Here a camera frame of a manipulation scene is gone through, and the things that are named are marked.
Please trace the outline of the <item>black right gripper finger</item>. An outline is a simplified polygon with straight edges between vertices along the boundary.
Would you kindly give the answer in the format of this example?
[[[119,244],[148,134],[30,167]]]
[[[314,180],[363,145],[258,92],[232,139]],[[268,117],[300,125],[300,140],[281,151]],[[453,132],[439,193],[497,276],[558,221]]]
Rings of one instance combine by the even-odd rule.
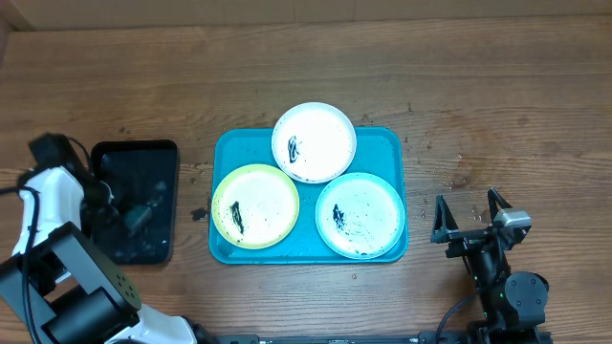
[[[501,209],[511,208],[512,206],[499,194],[499,192],[494,187],[489,189],[487,196],[489,203],[489,211],[491,213],[491,220],[493,224],[494,219],[496,218],[498,212]]]
[[[433,234],[448,234],[459,230],[442,194],[436,197]]]

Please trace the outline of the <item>green scouring sponge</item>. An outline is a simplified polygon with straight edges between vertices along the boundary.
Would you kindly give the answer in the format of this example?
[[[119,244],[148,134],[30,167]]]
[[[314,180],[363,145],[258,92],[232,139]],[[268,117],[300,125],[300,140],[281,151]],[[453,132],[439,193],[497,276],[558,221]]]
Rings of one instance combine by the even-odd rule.
[[[128,233],[134,236],[142,231],[149,223],[151,217],[152,209],[149,206],[135,205],[123,215],[123,221]]]

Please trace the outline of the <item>yellow-rimmed plate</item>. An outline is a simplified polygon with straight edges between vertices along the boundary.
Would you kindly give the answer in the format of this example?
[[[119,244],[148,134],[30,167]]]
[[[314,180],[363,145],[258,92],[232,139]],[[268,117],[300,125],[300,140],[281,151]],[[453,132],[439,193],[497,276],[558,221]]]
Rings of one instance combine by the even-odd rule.
[[[211,201],[217,231],[244,249],[263,249],[282,241],[294,228],[299,210],[292,179],[261,163],[231,171],[218,184]]]

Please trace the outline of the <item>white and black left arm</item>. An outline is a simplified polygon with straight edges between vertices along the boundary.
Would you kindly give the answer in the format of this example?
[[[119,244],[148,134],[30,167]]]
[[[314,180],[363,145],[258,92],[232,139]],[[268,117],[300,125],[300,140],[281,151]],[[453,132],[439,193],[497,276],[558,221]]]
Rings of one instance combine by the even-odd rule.
[[[23,205],[1,299],[33,343],[212,343],[202,325],[146,305],[136,286],[92,240],[100,229],[137,224],[115,208],[77,140],[46,133],[29,143],[34,166],[3,195]]]

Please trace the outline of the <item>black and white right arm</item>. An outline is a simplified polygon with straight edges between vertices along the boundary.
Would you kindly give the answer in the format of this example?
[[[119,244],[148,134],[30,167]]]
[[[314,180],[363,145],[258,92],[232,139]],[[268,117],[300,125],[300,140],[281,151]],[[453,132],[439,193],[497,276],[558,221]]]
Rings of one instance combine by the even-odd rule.
[[[483,229],[462,231],[442,195],[436,197],[430,241],[446,244],[448,258],[460,257],[475,284],[475,291],[444,315],[434,343],[550,343],[545,322],[549,284],[541,275],[513,272],[505,253],[522,243],[532,227],[528,213],[511,206],[496,189],[488,191],[492,221]],[[463,332],[446,332],[451,316],[479,299],[484,319],[472,321]]]

